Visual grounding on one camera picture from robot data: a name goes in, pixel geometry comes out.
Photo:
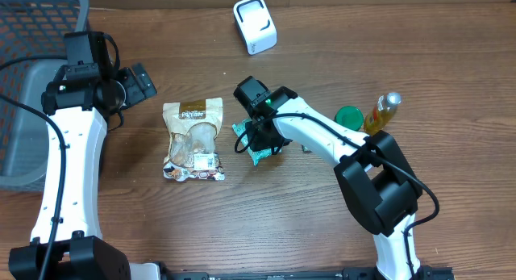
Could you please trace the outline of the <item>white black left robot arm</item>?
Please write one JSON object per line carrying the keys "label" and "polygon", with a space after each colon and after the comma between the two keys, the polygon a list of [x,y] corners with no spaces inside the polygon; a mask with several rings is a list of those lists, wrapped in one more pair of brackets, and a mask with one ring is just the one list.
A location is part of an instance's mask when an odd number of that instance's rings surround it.
{"label": "white black left robot arm", "polygon": [[131,91],[118,66],[63,65],[42,94],[37,115],[48,126],[48,161],[40,213],[29,245],[14,248],[16,279],[160,279],[156,263],[135,264],[102,239],[98,181],[107,122]]}

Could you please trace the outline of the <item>green lidded cup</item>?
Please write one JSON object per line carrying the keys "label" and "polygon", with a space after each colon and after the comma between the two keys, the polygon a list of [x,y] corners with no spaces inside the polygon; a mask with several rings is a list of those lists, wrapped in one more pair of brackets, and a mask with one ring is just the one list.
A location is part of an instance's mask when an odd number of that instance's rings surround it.
{"label": "green lidded cup", "polygon": [[345,106],[338,110],[334,121],[353,131],[359,131],[363,125],[364,117],[360,109],[354,106]]}

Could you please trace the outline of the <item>teal snack bar wrapper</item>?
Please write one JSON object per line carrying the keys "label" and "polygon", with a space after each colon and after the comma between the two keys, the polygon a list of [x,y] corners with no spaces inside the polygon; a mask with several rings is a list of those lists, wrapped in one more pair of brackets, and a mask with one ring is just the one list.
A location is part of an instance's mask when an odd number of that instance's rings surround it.
{"label": "teal snack bar wrapper", "polygon": [[[245,131],[249,129],[246,135],[243,136],[239,141],[244,147],[246,147],[249,144],[249,142],[259,142],[259,136],[256,134],[256,129],[252,128],[252,121],[250,119],[244,119],[240,123],[233,123],[232,129],[237,137],[240,137]],[[272,155],[277,155],[278,153],[281,153],[282,150],[279,147],[275,147],[253,151],[251,147],[248,147],[246,149],[246,152],[252,159],[253,165],[258,165],[260,160],[265,159],[266,157],[270,157]]]}

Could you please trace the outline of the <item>brown Pantree snack pouch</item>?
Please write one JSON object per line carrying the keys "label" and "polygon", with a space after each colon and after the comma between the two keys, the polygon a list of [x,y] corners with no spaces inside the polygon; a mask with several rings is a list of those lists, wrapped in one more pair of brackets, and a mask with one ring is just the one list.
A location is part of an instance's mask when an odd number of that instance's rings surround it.
{"label": "brown Pantree snack pouch", "polygon": [[223,124],[223,100],[165,103],[162,115],[169,133],[164,177],[177,182],[224,180],[224,169],[215,148]]}

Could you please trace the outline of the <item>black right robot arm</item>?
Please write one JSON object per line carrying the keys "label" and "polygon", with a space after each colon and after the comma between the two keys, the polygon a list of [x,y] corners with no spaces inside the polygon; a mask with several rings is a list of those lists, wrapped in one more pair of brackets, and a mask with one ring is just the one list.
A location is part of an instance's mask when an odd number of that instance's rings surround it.
{"label": "black right robot arm", "polygon": [[422,186],[390,134],[340,126],[284,86],[270,91],[251,81],[234,96],[251,119],[246,148],[277,153],[294,141],[333,168],[347,209],[373,236],[377,277],[421,278],[412,230]]}

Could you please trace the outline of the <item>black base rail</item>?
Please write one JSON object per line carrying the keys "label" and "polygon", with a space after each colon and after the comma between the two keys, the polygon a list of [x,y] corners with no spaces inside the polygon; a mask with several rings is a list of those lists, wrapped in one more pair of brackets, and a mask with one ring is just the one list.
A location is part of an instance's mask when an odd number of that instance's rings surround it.
{"label": "black base rail", "polygon": [[341,271],[270,272],[242,274],[208,274],[207,272],[173,273],[162,269],[167,280],[377,280],[384,279],[376,267],[345,268]]}

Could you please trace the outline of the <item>yellow oil bottle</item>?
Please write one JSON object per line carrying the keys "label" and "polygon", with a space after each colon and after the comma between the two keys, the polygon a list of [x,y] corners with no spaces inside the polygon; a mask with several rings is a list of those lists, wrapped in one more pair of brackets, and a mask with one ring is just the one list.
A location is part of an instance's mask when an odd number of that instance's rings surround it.
{"label": "yellow oil bottle", "polygon": [[373,136],[384,129],[401,103],[402,96],[399,93],[390,92],[381,95],[374,108],[364,118],[364,132]]}

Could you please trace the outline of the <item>grey plastic mesh basket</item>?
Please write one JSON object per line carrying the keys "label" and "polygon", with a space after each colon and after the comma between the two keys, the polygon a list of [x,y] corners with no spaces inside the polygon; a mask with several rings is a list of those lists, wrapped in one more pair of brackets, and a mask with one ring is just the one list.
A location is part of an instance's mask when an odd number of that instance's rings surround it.
{"label": "grey plastic mesh basket", "polygon": [[89,0],[1,0],[1,188],[41,191],[48,130],[41,94],[66,62],[64,36],[88,27]]}

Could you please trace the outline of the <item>white barcode scanner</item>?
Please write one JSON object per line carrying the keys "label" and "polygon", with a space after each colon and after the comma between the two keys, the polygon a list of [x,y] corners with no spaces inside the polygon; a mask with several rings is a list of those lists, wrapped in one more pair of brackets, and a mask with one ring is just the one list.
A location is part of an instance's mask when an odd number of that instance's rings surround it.
{"label": "white barcode scanner", "polygon": [[233,6],[235,25],[250,56],[277,44],[277,29],[264,0],[241,0]]}

